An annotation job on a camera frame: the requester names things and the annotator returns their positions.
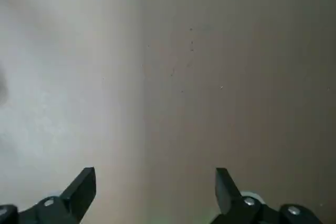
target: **screw head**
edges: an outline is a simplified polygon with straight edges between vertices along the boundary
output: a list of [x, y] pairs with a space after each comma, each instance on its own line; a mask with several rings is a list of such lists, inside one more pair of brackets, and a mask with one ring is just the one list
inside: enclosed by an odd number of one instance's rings
[[291, 206], [288, 208], [288, 211], [292, 214], [292, 215], [299, 215], [300, 214], [300, 209], [295, 207], [295, 206]]
[[45, 207], [48, 207], [48, 206], [52, 205], [53, 203], [54, 203], [53, 199], [48, 199], [44, 202], [44, 205], [45, 205]]
[[7, 209], [5, 207], [0, 208], [0, 216], [4, 215], [5, 213], [7, 213]]
[[252, 199], [252, 198], [250, 198], [250, 197], [245, 198], [245, 199], [244, 199], [244, 202], [245, 202], [246, 204], [248, 204], [249, 206], [253, 206], [253, 205], [255, 204], [254, 199]]

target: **beige wall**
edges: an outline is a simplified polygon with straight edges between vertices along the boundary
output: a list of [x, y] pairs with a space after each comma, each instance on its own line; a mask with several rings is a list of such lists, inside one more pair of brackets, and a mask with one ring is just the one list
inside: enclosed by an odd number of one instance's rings
[[140, 0], [0, 0], [1, 202], [24, 209], [84, 166], [84, 223], [142, 223]]
[[335, 221], [335, 3], [0, 0], [1, 202], [94, 165], [84, 223], [203, 224], [224, 166]]
[[273, 207], [335, 222], [336, 2], [145, 0], [144, 12], [152, 223], [207, 223], [216, 166]]

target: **metal screw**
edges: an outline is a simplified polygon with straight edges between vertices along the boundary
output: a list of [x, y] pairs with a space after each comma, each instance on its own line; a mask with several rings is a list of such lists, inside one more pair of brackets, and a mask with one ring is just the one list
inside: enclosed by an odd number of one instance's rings
[[53, 200], [53, 199], [48, 199], [48, 200], [46, 200], [46, 201], [44, 202], [44, 205], [45, 205], [46, 207], [48, 207], [48, 206], [52, 205], [53, 203], [54, 203], [54, 200]]
[[0, 216], [1, 215], [4, 215], [5, 213], [7, 213], [7, 209], [4, 207], [4, 208], [1, 208], [0, 209]]
[[291, 206], [288, 208], [288, 211], [292, 214], [292, 215], [299, 215], [300, 214], [300, 209], [295, 207], [295, 206]]
[[254, 199], [252, 199], [252, 198], [245, 198], [244, 199], [244, 202], [246, 203], [246, 204], [248, 204], [249, 206], [253, 206], [254, 205]]

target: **wall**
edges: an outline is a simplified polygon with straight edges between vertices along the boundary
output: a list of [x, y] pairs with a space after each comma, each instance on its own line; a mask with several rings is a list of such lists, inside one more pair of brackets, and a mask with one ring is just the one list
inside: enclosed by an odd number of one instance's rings
[[150, 223], [207, 223], [216, 166], [334, 223], [334, 0], [144, 0]]
[[0, 201], [25, 209], [95, 166], [83, 223], [142, 223], [140, 0], [0, 0], [0, 27]]

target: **white wall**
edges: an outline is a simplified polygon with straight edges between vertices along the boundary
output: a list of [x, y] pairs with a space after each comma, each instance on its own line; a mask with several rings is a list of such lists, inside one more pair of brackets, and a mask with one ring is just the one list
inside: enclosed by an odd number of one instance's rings
[[84, 223], [203, 224], [224, 166], [333, 223], [335, 4], [0, 0], [0, 201], [94, 165]]
[[0, 201], [24, 209], [95, 166], [84, 223], [142, 223], [140, 0], [0, 0], [0, 27]]
[[207, 223], [214, 170], [335, 223], [335, 0], [145, 0], [151, 223]]

